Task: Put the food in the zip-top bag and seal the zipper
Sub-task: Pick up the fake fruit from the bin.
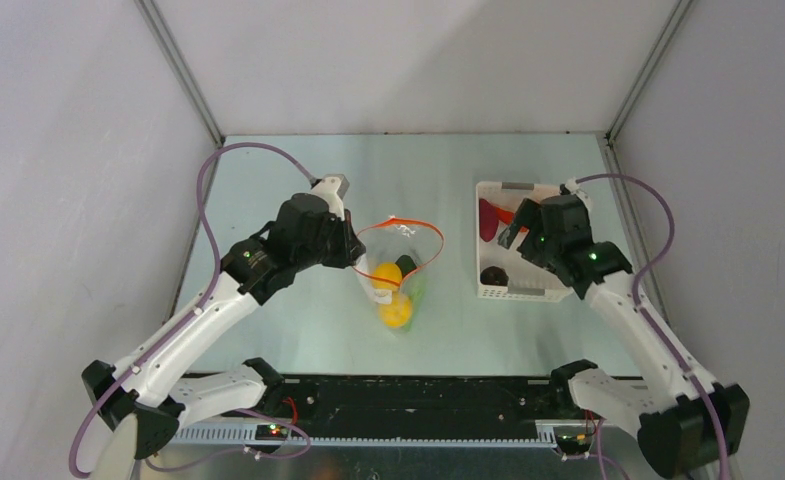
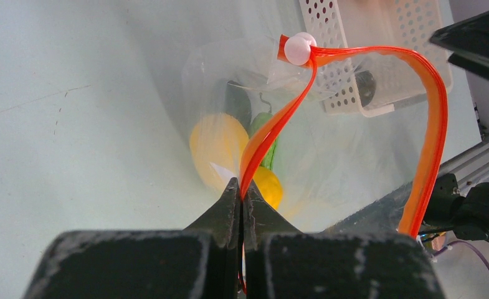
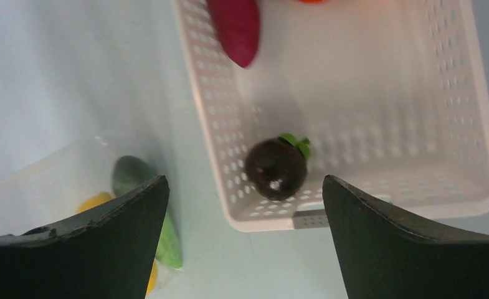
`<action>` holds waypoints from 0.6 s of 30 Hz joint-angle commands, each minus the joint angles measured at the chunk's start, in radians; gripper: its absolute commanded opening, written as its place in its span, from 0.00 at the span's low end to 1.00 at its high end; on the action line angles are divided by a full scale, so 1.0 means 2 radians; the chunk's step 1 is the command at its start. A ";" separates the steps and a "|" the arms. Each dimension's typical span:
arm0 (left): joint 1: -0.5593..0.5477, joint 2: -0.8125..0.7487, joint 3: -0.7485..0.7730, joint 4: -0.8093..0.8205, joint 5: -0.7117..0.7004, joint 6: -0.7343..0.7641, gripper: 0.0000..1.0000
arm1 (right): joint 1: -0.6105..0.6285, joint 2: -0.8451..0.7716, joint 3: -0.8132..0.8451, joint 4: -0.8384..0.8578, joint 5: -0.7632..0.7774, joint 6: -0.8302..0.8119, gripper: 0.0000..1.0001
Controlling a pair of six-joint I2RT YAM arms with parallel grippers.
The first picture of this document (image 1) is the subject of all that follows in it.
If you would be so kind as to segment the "yellow lemon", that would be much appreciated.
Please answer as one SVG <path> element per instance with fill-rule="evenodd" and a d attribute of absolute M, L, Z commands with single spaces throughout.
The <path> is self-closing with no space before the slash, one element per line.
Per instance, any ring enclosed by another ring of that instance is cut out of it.
<path fill-rule="evenodd" d="M 395 263 L 378 264 L 370 274 L 370 282 L 374 289 L 398 291 L 403 277 Z"/>
<path fill-rule="evenodd" d="M 411 320 L 413 304 L 407 295 L 394 292 L 388 304 L 380 304 L 377 307 L 377 314 L 385 326 L 393 329 L 403 328 Z"/>

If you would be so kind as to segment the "clear zip top bag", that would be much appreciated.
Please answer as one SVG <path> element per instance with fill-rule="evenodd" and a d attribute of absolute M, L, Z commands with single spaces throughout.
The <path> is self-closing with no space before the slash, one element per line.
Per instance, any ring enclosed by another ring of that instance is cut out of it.
<path fill-rule="evenodd" d="M 390 217 L 357 232 L 365 252 L 353 271 L 379 321 L 406 332 L 428 290 L 429 266 L 440 256 L 445 237 L 435 225 Z"/>

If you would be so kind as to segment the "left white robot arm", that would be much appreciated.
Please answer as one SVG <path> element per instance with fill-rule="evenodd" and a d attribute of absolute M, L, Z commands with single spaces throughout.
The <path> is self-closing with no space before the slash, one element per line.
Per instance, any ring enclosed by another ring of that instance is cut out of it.
<path fill-rule="evenodd" d="M 83 373 L 96 412 L 112 431 L 128 419 L 123 457 L 142 460 L 161 450 L 182 428 L 240 409 L 272 416 L 284 403 L 284 378 L 261 358 L 237 369 L 185 378 L 189 367 L 238 321 L 250 316 L 298 273 L 315 265 L 345 269 L 365 248 L 336 193 L 298 193 L 275 220 L 216 255 L 215 275 L 193 301 L 131 356 L 99 360 Z"/>

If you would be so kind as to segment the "dark brown round fruit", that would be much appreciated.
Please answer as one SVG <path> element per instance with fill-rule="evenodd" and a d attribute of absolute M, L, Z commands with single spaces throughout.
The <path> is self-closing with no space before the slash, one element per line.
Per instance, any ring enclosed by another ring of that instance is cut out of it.
<path fill-rule="evenodd" d="M 509 276 L 503 268 L 490 266 L 480 272 L 479 282 L 485 286 L 507 287 Z"/>

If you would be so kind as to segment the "light green pepper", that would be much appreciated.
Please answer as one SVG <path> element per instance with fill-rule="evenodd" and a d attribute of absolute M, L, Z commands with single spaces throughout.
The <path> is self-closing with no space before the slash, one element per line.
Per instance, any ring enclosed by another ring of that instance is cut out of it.
<path fill-rule="evenodd" d="M 424 295 L 427 292 L 427 277 L 424 273 L 413 274 L 404 284 L 403 293 L 409 298 L 411 314 L 413 320 L 420 308 Z"/>

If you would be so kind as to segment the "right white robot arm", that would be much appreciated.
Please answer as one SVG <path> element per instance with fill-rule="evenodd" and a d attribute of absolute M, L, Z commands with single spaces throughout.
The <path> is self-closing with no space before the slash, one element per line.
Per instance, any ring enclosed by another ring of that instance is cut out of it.
<path fill-rule="evenodd" d="M 729 478 L 750 407 L 747 394 L 737 384 L 722 385 L 676 338 L 621 249 L 594 240 L 584 201 L 573 194 L 526 198 L 498 243 L 554 274 L 587 303 L 645 383 L 636 389 L 590 360 L 577 360 L 550 375 L 553 411 L 574 418 L 587 410 L 631 435 L 662 478 L 711 463 L 718 465 L 720 478 Z"/>

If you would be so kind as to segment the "dark green avocado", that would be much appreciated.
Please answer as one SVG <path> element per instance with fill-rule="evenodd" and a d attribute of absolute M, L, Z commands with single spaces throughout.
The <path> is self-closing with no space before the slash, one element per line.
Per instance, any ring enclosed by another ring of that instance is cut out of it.
<path fill-rule="evenodd" d="M 419 268 L 417 262 L 410 255 L 401 255 L 395 261 L 395 265 L 400 270 L 401 276 L 403 278 L 407 277 L 408 275 L 415 272 Z"/>

